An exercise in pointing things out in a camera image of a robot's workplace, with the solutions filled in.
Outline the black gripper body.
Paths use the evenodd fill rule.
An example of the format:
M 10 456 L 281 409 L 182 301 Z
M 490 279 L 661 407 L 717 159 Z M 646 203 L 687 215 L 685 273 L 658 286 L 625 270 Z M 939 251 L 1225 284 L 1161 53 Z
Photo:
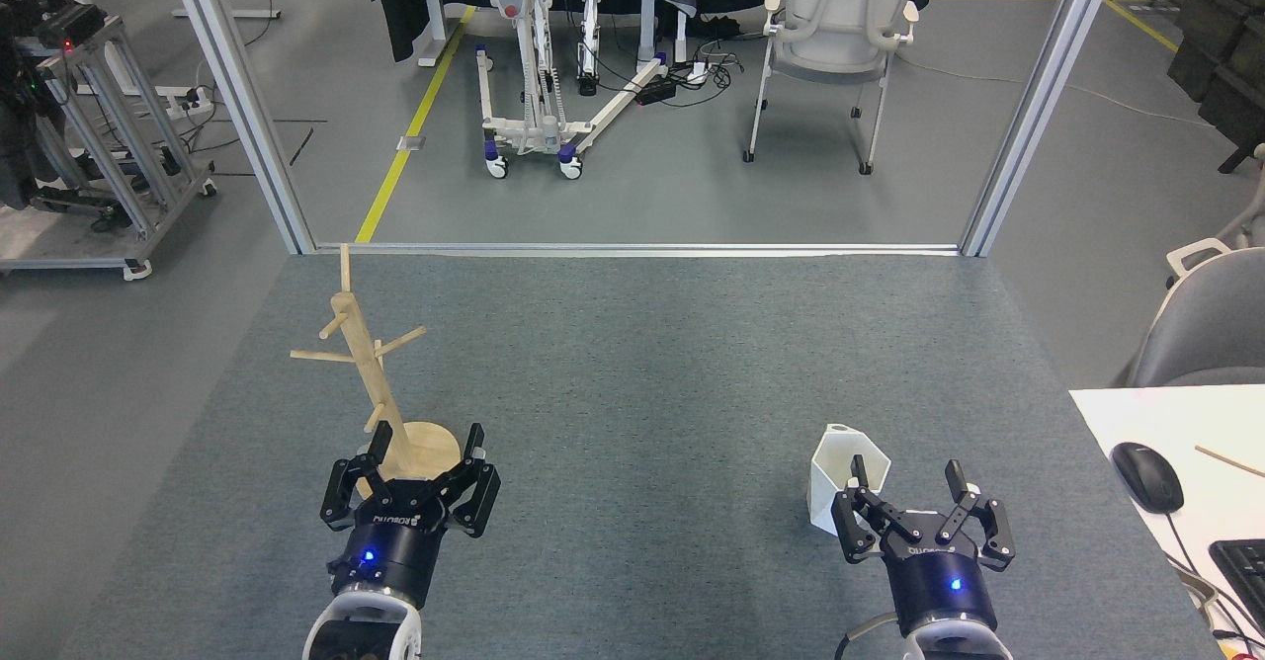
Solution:
M 997 628 L 997 614 L 977 564 L 977 542 L 966 534 L 940 542 L 950 518 L 939 512 L 904 511 L 904 526 L 920 534 L 910 541 L 891 525 L 883 534 L 883 561 L 899 632 L 911 633 L 931 620 L 966 617 Z
M 425 607 L 443 535 L 444 512 L 433 480 L 390 480 L 387 504 L 369 497 L 350 511 L 345 550 L 329 561 L 331 593 L 388 589 Z

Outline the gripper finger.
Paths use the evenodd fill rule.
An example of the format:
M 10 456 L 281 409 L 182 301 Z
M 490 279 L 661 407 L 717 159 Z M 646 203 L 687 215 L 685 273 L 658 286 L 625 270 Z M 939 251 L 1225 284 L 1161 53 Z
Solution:
M 335 534 L 353 525 L 350 521 L 350 497 L 357 480 L 368 480 L 371 497 L 379 498 L 387 504 L 391 503 L 392 494 L 379 475 L 379 467 L 390 449 L 392 434 L 388 421 L 378 421 L 364 453 L 352 458 L 339 458 L 334 461 L 323 498 L 320 518 Z
M 904 534 L 903 511 L 882 501 L 869 486 L 867 461 L 861 454 L 854 454 L 850 461 L 851 475 L 845 488 L 835 493 L 831 516 L 837 537 L 849 564 L 859 564 L 868 556 L 874 556 L 874 544 L 891 527 Z
M 953 541 L 966 518 L 977 518 L 984 530 L 984 542 L 977 547 L 980 565 L 998 573 L 1004 571 L 1015 560 L 1015 542 L 1006 507 L 999 499 L 985 497 L 974 483 L 966 480 L 961 461 L 946 461 L 945 478 L 955 507 L 939 529 L 939 542 Z
M 463 460 L 434 480 L 444 526 L 460 527 L 471 537 L 484 534 L 500 492 L 500 474 L 493 463 L 486 460 L 483 441 L 484 429 L 479 424 L 471 425 Z

